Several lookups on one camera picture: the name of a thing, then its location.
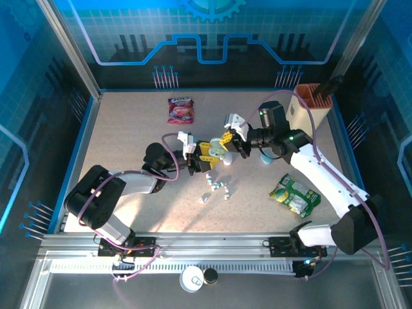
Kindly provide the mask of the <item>black round cap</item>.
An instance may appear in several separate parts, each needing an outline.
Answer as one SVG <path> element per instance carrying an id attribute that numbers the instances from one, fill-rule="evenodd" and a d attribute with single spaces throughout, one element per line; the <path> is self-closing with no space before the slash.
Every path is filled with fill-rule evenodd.
<path id="1" fill-rule="evenodd" d="M 213 285 L 218 281 L 218 272 L 213 268 L 207 268 L 203 272 L 203 280 L 207 285 Z"/>

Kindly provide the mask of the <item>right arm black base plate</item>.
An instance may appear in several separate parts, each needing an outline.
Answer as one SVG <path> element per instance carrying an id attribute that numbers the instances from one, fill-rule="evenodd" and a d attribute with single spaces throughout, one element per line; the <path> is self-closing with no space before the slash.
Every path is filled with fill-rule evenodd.
<path id="1" fill-rule="evenodd" d="M 328 255 L 326 248 L 306 247 L 291 237 L 271 237 L 268 242 L 272 258 L 323 258 Z"/>

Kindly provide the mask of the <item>aluminium frame post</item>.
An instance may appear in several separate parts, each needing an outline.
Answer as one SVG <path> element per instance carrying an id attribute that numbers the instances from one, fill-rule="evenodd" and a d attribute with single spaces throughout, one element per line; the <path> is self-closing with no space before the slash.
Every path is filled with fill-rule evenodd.
<path id="1" fill-rule="evenodd" d="M 75 39 L 52 0 L 35 0 L 94 100 L 101 91 Z"/>
<path id="2" fill-rule="evenodd" d="M 354 30 L 331 78 L 345 75 L 388 0 L 371 0 Z"/>

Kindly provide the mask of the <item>beige utensil holder orange top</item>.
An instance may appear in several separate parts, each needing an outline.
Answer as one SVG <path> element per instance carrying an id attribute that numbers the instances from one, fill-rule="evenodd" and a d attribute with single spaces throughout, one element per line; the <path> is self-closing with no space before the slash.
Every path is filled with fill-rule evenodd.
<path id="1" fill-rule="evenodd" d="M 331 96 L 328 96 L 325 100 L 323 100 L 321 94 L 318 94 L 316 97 L 312 95 L 319 85 L 319 83 L 298 84 L 294 88 L 294 92 L 303 98 L 306 105 L 310 108 L 315 129 L 319 127 L 320 123 L 333 107 L 333 100 Z M 313 136 L 312 123 L 308 112 L 296 96 L 292 96 L 290 100 L 286 112 L 286 119 L 289 121 L 290 129 L 301 129 L 308 136 Z"/>

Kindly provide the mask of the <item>aluminium mounting rail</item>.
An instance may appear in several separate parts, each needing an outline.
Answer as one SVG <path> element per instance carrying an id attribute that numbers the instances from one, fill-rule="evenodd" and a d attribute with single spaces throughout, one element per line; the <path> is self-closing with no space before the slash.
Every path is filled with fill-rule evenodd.
<path id="1" fill-rule="evenodd" d="M 138 239 L 154 238 L 165 258 L 189 260 L 270 259 L 270 241 L 289 243 L 288 233 L 140 232 Z M 38 255 L 49 259 L 96 256 L 100 236 L 92 232 L 46 235 Z"/>

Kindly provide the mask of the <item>white pull-tab can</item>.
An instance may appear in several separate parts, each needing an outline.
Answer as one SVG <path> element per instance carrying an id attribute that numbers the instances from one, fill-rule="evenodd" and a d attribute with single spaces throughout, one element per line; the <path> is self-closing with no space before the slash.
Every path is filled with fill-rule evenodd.
<path id="1" fill-rule="evenodd" d="M 188 266 L 180 274 L 180 286 L 186 292 L 197 292 L 203 286 L 203 283 L 203 271 L 197 266 Z"/>

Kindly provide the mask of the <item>green snack bag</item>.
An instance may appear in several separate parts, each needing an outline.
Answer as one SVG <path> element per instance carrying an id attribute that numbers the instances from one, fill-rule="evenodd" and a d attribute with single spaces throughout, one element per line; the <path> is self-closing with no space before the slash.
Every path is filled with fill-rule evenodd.
<path id="1" fill-rule="evenodd" d="M 288 207 L 301 218 L 311 215 L 321 203 L 321 195 L 285 174 L 276 187 L 269 193 L 270 198 Z"/>

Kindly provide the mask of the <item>red candy bag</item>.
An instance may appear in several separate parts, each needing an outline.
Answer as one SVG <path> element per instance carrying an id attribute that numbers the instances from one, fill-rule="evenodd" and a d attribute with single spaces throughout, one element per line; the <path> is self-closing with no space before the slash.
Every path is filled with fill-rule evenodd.
<path id="1" fill-rule="evenodd" d="M 194 102 L 190 97 L 168 99 L 169 124 L 192 124 L 194 122 Z"/>

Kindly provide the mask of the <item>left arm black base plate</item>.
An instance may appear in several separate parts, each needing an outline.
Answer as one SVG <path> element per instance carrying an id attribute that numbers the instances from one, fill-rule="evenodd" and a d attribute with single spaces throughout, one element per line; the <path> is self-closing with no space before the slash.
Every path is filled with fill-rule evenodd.
<path id="1" fill-rule="evenodd" d="M 101 239 L 98 244 L 98 257 L 115 257 L 120 258 L 151 258 L 155 254 L 156 238 L 142 237 L 130 240 L 123 244 L 124 247 L 132 247 L 131 249 L 121 249 L 110 244 L 107 240 Z"/>

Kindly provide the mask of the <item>mint earbud charging case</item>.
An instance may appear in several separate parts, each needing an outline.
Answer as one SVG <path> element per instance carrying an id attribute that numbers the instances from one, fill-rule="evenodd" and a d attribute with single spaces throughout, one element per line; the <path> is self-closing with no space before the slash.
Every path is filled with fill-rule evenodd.
<path id="1" fill-rule="evenodd" d="M 222 138 L 212 138 L 210 140 L 209 156 L 220 160 L 226 159 L 229 152 L 221 145 L 222 140 Z"/>

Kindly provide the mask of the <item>small electronics board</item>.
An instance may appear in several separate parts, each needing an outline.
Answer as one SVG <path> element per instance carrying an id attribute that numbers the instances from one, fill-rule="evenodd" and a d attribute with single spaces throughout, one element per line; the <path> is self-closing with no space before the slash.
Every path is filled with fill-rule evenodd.
<path id="1" fill-rule="evenodd" d="M 293 261 L 292 268 L 296 278 L 311 276 L 314 272 L 319 257 L 311 257 L 302 261 Z"/>

